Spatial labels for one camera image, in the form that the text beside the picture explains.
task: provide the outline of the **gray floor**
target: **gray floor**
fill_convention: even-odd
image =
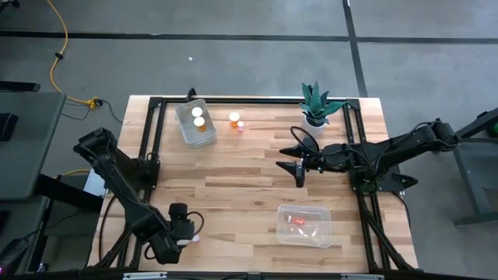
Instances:
[[[43,0],[0,15],[0,28],[60,31]],[[74,32],[347,35],[340,0],[54,0]],[[350,0],[356,33],[375,37],[498,37],[492,0]],[[0,37],[0,79],[41,83],[63,40]],[[441,117],[458,129],[498,104],[498,45],[360,44],[370,97],[380,97],[390,135]],[[330,96],[358,96],[349,43],[216,40],[70,40],[56,79],[69,95],[98,96],[119,117],[131,94],[299,95],[318,80]],[[66,107],[82,116],[84,109]],[[120,125],[101,108],[85,121],[62,118],[44,172],[88,165],[78,137]],[[471,215],[451,154],[426,154],[402,165],[419,179],[407,191],[419,266],[431,272],[496,278],[498,223],[456,229]],[[67,261],[68,268],[74,264]]]

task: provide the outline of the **white pot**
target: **white pot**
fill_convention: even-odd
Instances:
[[[307,131],[308,133],[311,134],[311,136],[313,137],[318,137],[321,132],[324,130],[325,128],[325,125],[327,123],[323,123],[321,126],[319,127],[315,127],[311,124],[308,123],[308,120],[306,119],[306,115],[303,115],[304,119],[303,119],[303,124],[301,125],[301,128],[304,129],[305,131]]]

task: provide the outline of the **clear plastic container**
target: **clear plastic container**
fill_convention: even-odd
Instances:
[[[282,244],[329,248],[332,242],[330,210],[280,205],[276,234],[277,240]]]
[[[205,131],[199,131],[194,125],[195,117],[192,115],[192,109],[195,107],[200,107],[202,109],[202,117],[205,120]],[[176,115],[180,122],[181,134],[184,136],[185,143],[187,143],[190,148],[198,149],[216,141],[216,129],[209,116],[208,108],[204,100],[194,100],[178,106]]]

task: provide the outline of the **yellow cable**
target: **yellow cable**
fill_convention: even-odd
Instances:
[[[64,55],[64,51],[65,51],[66,47],[68,46],[68,29],[66,28],[64,20],[62,19],[62,16],[59,13],[59,11],[55,8],[54,4],[52,4],[52,2],[50,0],[47,0],[47,2],[48,2],[48,5],[50,5],[50,7],[52,8],[52,10],[54,10],[55,14],[57,15],[57,17],[61,21],[62,27],[64,28],[64,35],[65,35],[64,46],[62,46],[61,51],[59,51],[59,54]],[[50,69],[50,81],[52,82],[52,85],[54,86],[54,88],[58,92],[62,93],[61,89],[59,89],[59,87],[57,86],[57,84],[54,81],[54,70],[55,70],[55,67],[57,66],[57,63],[59,63],[59,60],[60,60],[60,58],[55,58],[54,64],[52,65],[52,68]],[[76,103],[86,104],[89,106],[90,109],[96,108],[96,103],[95,103],[96,98],[97,97],[94,97],[91,100],[79,100],[79,99],[76,99],[74,97],[68,96],[69,100],[76,102]]]
[[[90,170],[88,170],[88,169],[71,170],[69,172],[61,174],[61,176],[68,176],[68,175],[71,175],[71,174],[74,174],[74,173],[88,173],[88,172],[90,172]]]

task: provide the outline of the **butcher block tabletop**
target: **butcher block tabletop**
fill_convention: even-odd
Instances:
[[[138,157],[150,96],[130,96],[119,137],[119,148]],[[377,98],[359,99],[366,140],[388,138]],[[145,271],[260,271],[260,272],[368,272],[358,202],[350,190],[347,173],[306,174],[303,188],[295,187],[290,174],[275,161],[292,161],[279,149],[296,144],[289,132],[303,121],[296,104],[221,104],[208,103],[217,131],[217,141],[200,149],[185,144],[175,108],[168,103],[160,144],[160,175],[150,204],[168,219],[171,203],[184,202],[189,211],[204,215],[200,241],[183,250],[178,264],[158,264],[140,258]],[[230,112],[240,114],[244,131],[230,126]],[[154,115],[149,149],[152,147]],[[354,114],[351,114],[355,139],[359,141]],[[346,140],[343,111],[329,116],[321,147]],[[89,265],[98,262],[98,239],[103,212],[112,194],[105,197]],[[390,193],[379,193],[384,231],[398,252],[416,267],[412,237],[404,205]],[[332,245],[328,249],[282,245],[276,239],[276,213],[282,204],[316,206],[330,209]],[[200,219],[193,216],[196,225]],[[116,201],[109,211],[103,230],[103,254],[121,235],[124,210]],[[372,232],[376,260],[381,265],[378,241]],[[132,255],[132,243],[128,259]]]

